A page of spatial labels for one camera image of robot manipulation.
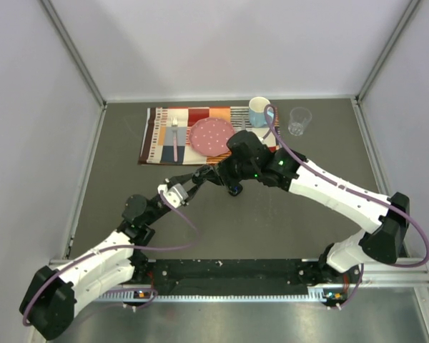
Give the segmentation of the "glossy black charging case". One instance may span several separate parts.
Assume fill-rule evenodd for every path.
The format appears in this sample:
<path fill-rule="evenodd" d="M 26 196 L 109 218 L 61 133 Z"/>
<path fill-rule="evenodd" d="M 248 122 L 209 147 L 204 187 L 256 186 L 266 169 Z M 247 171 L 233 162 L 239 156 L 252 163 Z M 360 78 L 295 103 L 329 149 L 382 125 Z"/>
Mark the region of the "glossy black charging case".
<path fill-rule="evenodd" d="M 242 190 L 243 190 L 242 185 L 241 184 L 237 184 L 237 185 L 235 185 L 233 187 L 230 187 L 228 189 L 228 192 L 229 192 L 229 194 L 231 196 L 236 197 L 236 196 L 238 196 L 242 192 Z"/>

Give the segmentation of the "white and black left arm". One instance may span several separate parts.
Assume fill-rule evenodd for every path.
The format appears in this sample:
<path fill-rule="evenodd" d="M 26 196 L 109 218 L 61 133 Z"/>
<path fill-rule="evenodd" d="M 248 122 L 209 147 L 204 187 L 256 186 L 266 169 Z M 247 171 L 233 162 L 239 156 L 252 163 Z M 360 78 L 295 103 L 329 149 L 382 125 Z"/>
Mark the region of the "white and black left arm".
<path fill-rule="evenodd" d="M 151 199 L 130 196 L 119 226 L 106 239 L 71 262 L 55 269 L 46 265 L 34 274 L 19 307 L 23 325 L 56 339 L 99 296 L 123 282 L 143 282 L 148 267 L 139 259 L 150 248 L 151 225 L 187 205 L 205 182 L 222 184 L 216 167 L 166 179 Z"/>

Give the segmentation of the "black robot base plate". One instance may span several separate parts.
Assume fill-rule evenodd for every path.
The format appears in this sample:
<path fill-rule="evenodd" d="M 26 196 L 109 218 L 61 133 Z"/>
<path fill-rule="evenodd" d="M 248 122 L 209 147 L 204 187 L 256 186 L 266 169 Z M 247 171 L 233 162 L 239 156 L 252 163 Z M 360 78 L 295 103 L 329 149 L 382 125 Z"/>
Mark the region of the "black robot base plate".
<path fill-rule="evenodd" d="M 161 296 L 272 296 L 305 294 L 319 284 L 342 289 L 360 271 L 334 272 L 313 259 L 158 259 L 144 276 Z"/>

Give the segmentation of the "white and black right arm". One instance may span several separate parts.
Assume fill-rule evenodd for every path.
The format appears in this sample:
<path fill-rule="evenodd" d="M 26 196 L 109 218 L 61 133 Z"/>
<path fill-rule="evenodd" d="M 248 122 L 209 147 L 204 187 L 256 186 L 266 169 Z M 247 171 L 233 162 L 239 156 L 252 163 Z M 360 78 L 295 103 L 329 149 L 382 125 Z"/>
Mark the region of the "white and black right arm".
<path fill-rule="evenodd" d="M 231 195 L 241 192 L 241 181 L 256 179 L 267 187 L 311 199 L 359 226 L 358 233 L 330 244 L 320 255 L 318 268 L 326 282 L 337 282 L 347 270 L 362 263 L 396 263 L 408 222 L 389 207 L 407 212 L 407 196 L 369 192 L 327 173 L 295 151 L 270 151 L 251 131 L 239 131 L 223 143 L 231 154 L 216 170 Z"/>

